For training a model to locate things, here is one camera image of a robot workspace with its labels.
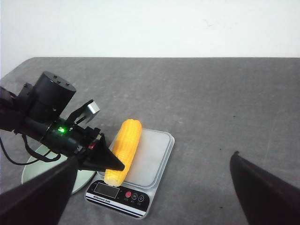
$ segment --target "red button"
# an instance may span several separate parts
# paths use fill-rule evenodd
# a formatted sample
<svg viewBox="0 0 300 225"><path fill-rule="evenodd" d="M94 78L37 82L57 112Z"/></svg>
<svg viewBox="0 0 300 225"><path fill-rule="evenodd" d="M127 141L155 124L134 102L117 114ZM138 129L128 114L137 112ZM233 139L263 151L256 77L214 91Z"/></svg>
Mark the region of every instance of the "red button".
<svg viewBox="0 0 300 225"><path fill-rule="evenodd" d="M130 192L130 191L127 191L126 194L125 194L125 197L126 197L126 198L130 198L130 197L131 197L131 192Z"/></svg>

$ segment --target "gray tabletop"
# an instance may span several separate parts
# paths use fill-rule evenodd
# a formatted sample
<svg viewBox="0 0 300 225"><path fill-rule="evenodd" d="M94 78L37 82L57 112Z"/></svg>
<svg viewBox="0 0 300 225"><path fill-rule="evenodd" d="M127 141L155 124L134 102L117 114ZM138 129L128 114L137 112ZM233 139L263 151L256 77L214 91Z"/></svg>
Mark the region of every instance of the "gray tabletop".
<svg viewBox="0 0 300 225"><path fill-rule="evenodd" d="M247 224L229 171L237 150L300 187L299 59L32 58L1 85L19 93L45 70L77 89L62 117L97 102L101 112L89 125L101 128L108 144L127 118L176 140L145 219L86 202L84 187L71 196L61 225ZM1 136L12 158L27 160L19 136ZM20 184L22 169L2 155L2 192Z"/></svg>

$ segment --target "white wall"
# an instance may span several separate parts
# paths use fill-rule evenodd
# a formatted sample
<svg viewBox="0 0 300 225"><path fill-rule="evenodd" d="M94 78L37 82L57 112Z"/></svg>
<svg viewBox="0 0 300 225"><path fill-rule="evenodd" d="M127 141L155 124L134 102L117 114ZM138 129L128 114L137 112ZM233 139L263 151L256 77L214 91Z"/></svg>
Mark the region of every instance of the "white wall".
<svg viewBox="0 0 300 225"><path fill-rule="evenodd" d="M2 0L1 74L35 56L299 57L299 0Z"/></svg>

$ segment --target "digital scale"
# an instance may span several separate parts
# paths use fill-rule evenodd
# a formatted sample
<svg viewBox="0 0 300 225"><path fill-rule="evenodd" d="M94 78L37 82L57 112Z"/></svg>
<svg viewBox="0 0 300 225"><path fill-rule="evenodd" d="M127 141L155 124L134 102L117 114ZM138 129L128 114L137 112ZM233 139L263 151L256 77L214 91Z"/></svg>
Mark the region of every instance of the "digital scale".
<svg viewBox="0 0 300 225"><path fill-rule="evenodd" d="M134 218L144 218L149 212L174 142L175 139L167 132L143 129L122 185L113 187L105 184L104 172L97 172L85 193L85 199Z"/></svg>

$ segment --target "scale button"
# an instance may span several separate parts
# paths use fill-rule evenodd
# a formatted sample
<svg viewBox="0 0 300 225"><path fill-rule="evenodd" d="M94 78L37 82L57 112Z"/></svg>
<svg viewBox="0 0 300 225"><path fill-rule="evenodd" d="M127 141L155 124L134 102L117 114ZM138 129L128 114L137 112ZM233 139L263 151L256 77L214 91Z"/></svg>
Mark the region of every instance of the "scale button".
<svg viewBox="0 0 300 225"><path fill-rule="evenodd" d="M131 198L132 198L133 200L137 199L137 193L134 193L134 194L131 196Z"/></svg>
<svg viewBox="0 0 300 225"><path fill-rule="evenodd" d="M125 197L126 197L126 198L130 198L130 197L131 197L131 192L130 192L130 191L127 191L127 192L125 193Z"/></svg>
<svg viewBox="0 0 300 225"><path fill-rule="evenodd" d="M139 200L139 202L144 201L144 196L143 196L143 195L140 195L138 200Z"/></svg>

